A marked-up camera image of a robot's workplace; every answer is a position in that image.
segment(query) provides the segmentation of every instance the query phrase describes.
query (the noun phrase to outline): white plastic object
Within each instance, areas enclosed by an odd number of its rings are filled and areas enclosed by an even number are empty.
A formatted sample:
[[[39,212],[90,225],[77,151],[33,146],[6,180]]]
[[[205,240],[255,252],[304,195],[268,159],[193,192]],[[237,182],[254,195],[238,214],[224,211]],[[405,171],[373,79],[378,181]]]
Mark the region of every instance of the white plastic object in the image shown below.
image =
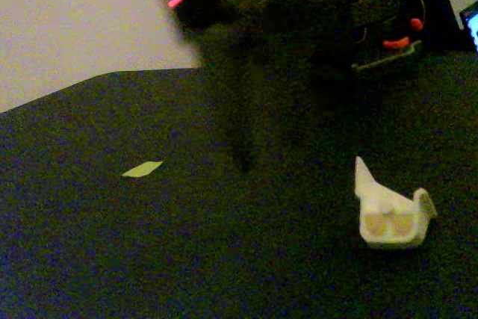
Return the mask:
[[[415,191],[413,200],[407,199],[377,183],[360,157],[356,158],[355,193],[360,199],[360,235],[371,248],[418,247],[428,223],[437,217],[423,188]]]

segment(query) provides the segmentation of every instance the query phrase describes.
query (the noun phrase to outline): black machine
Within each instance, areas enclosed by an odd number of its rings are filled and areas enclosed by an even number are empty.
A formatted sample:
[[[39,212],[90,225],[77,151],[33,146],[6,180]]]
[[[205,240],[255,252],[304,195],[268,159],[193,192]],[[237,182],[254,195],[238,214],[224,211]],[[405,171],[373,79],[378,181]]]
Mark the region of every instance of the black machine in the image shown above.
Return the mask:
[[[164,0],[186,37],[200,34],[216,22],[230,22],[260,12],[269,0]],[[395,71],[409,64],[422,49],[423,0],[350,0],[356,29],[353,69],[370,74]]]

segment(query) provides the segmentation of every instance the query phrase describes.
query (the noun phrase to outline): dark green mat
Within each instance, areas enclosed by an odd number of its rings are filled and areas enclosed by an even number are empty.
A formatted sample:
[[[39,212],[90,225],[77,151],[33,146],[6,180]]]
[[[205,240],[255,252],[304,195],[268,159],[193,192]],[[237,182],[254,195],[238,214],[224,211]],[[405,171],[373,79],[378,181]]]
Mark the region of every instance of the dark green mat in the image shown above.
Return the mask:
[[[248,176],[212,135],[199,70],[102,75],[0,114],[0,318],[474,318],[477,74],[451,54],[364,86]],[[357,154],[430,192],[420,249],[362,242]]]

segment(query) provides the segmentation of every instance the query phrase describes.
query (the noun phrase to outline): green paper scrap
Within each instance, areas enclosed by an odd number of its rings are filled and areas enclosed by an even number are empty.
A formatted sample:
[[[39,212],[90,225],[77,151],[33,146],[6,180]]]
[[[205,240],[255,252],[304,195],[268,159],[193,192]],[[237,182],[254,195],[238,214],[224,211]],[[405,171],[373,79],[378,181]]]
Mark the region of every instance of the green paper scrap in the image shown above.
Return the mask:
[[[156,170],[163,164],[163,161],[152,162],[147,161],[144,164],[140,164],[138,167],[132,168],[128,172],[122,174],[123,177],[143,177],[149,175],[152,171]]]

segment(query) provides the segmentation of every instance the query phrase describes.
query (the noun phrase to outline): cable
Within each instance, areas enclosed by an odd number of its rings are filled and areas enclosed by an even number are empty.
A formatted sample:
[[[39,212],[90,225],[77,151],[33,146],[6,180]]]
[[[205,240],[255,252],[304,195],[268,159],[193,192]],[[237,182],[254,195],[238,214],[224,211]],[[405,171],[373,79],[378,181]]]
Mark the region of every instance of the cable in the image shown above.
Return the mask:
[[[360,44],[360,43],[363,43],[365,41],[365,39],[367,39],[367,27],[364,28],[364,35],[362,36],[362,38],[356,42],[356,44]]]
[[[425,17],[426,17],[426,8],[425,8],[425,1],[424,0],[420,0],[420,3],[421,3],[421,7],[423,8],[423,26],[425,26]]]

